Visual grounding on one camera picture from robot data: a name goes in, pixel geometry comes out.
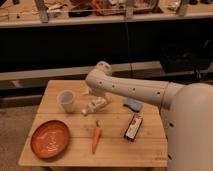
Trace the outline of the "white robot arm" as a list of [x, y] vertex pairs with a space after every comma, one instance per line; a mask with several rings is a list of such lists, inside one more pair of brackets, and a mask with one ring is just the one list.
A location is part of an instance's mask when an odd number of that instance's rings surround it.
[[169, 111], [167, 171], [213, 171], [213, 85], [118, 78], [104, 61], [85, 82], [96, 95], [111, 92]]

